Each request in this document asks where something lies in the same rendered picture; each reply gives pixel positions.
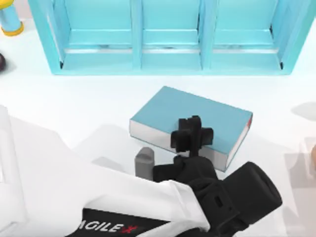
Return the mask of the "blue book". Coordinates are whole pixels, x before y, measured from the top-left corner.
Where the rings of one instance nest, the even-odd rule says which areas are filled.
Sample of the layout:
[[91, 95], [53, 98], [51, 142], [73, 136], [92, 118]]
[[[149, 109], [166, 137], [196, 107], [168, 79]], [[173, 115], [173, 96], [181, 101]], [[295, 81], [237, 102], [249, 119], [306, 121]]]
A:
[[178, 130], [179, 119], [191, 116], [199, 116], [202, 127], [214, 131], [212, 145], [203, 146], [199, 154], [226, 171], [250, 129], [250, 111], [164, 86], [130, 119], [129, 133], [175, 153], [171, 133]]

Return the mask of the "pale grey rounded box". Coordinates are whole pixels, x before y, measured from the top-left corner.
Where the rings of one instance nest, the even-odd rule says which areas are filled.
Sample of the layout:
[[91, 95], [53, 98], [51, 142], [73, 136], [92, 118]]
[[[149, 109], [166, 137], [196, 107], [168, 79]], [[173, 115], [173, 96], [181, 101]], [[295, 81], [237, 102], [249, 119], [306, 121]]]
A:
[[143, 147], [135, 156], [135, 176], [146, 180], [153, 180], [155, 153], [149, 147]]

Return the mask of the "light blue rack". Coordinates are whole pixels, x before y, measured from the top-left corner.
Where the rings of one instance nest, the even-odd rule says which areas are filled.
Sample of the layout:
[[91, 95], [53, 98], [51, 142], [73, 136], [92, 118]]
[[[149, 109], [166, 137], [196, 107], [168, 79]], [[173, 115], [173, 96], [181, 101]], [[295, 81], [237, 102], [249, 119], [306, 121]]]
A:
[[316, 0], [28, 0], [55, 75], [288, 75]]

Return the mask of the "blue and yellow trophy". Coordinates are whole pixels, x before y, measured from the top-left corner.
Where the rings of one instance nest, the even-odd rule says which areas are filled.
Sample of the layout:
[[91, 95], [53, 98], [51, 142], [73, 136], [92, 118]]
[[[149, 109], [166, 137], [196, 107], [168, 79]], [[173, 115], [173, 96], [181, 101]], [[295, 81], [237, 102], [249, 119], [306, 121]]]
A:
[[8, 37], [17, 36], [24, 31], [24, 24], [18, 17], [14, 0], [0, 0], [0, 28]]

